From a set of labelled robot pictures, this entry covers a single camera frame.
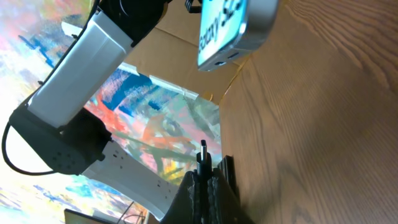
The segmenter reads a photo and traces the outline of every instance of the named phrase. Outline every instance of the cardboard box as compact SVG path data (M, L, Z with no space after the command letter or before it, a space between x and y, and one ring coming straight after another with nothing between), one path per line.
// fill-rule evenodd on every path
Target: cardboard box
M200 14L189 14L185 0L173 0L165 17L125 62L136 66L139 73L159 77L199 96L211 94L212 102L218 104L242 60L213 72L199 72L199 31Z

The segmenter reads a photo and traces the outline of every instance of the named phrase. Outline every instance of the wooden table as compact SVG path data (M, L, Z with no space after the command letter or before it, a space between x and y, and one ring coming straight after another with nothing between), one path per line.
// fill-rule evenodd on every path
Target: wooden table
M256 223L398 223L398 2L290 0L220 104Z

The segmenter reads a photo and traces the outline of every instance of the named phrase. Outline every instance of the colorful painting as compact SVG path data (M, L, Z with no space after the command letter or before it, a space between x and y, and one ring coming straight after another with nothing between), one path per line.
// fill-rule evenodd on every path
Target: colorful painting
M0 127L73 42L62 24L82 27L90 5L89 0L0 1ZM110 76L85 108L105 123L127 153L173 184L195 168L201 139L206 139L213 163L221 160L216 105L176 93L126 66ZM7 149L22 169L49 169L13 130ZM4 223L63 223L65 208L119 217L131 203L111 187L81 175L27 177L3 162L0 169L0 220ZM145 208L135 203L127 215L141 212L145 215ZM136 217L126 220L135 223Z

